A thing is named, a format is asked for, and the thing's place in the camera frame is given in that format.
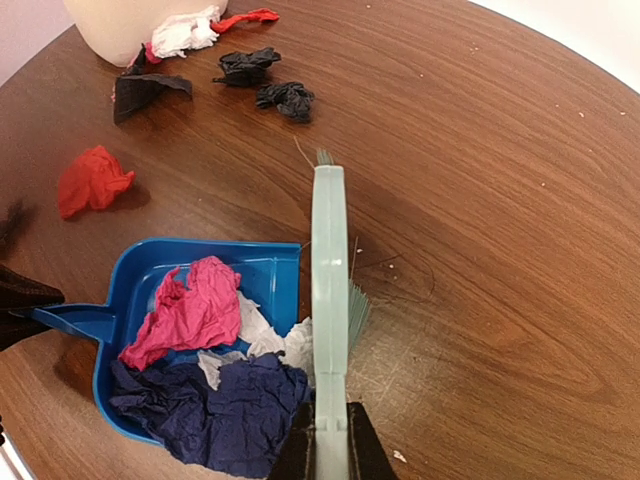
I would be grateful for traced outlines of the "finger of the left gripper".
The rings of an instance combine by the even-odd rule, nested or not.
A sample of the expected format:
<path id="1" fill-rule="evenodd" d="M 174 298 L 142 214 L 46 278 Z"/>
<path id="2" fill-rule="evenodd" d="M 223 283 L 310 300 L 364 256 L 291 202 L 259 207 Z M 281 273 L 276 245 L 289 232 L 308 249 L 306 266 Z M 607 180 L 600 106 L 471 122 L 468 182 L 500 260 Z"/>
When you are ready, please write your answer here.
<path id="1" fill-rule="evenodd" d="M 21 340 L 47 331 L 48 327 L 29 319 L 2 319 L 0 325 L 0 350 L 3 351 Z"/>
<path id="2" fill-rule="evenodd" d="M 1 311 L 28 310 L 59 305 L 65 302 L 63 293 L 49 285 L 24 277 L 1 266 Z"/>

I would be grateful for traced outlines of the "mint green hand brush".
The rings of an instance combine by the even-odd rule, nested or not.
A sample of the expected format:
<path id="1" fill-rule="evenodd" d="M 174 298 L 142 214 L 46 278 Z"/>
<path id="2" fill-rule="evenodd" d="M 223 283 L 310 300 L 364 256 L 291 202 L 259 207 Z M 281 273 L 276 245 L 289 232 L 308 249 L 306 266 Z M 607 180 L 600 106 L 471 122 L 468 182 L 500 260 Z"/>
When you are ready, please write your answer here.
<path id="1" fill-rule="evenodd" d="M 316 479 L 353 479 L 346 392 L 351 292 L 345 172 L 319 148 L 311 205 L 311 318 Z"/>

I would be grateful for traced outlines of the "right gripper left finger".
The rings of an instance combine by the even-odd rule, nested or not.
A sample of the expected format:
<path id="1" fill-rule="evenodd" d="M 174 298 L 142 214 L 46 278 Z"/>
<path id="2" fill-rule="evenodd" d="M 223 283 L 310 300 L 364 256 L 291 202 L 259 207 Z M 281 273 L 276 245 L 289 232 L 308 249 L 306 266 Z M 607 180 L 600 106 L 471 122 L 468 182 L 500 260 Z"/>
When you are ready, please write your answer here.
<path id="1" fill-rule="evenodd" d="M 315 404 L 304 403 L 298 409 L 287 439 L 267 479 L 314 479 L 315 452 Z"/>

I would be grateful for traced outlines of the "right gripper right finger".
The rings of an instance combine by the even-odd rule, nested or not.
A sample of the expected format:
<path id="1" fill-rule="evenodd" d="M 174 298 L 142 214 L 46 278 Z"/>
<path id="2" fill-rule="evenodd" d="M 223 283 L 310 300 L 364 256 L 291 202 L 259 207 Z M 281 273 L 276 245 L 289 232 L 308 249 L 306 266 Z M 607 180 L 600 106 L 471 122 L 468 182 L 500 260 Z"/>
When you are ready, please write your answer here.
<path id="1" fill-rule="evenodd" d="M 376 430 L 359 402 L 347 404 L 349 478 L 397 480 Z"/>

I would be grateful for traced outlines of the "blue plastic dustpan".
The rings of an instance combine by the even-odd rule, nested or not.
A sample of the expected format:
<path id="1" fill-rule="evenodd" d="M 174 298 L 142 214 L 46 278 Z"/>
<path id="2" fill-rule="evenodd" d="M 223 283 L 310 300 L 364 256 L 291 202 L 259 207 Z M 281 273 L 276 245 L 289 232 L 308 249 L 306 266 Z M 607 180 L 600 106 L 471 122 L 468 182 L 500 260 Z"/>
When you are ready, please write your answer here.
<path id="1" fill-rule="evenodd" d="M 105 304 L 62 304 L 26 315 L 97 341 L 98 409 L 119 433 L 150 443 L 150 434 L 112 408 L 113 362 L 142 371 L 155 361 L 190 361 L 198 350 L 245 351 L 254 336 L 242 318 L 242 299 L 267 330 L 286 335 L 297 321 L 300 253 L 295 243 L 152 238 L 120 257 Z"/>

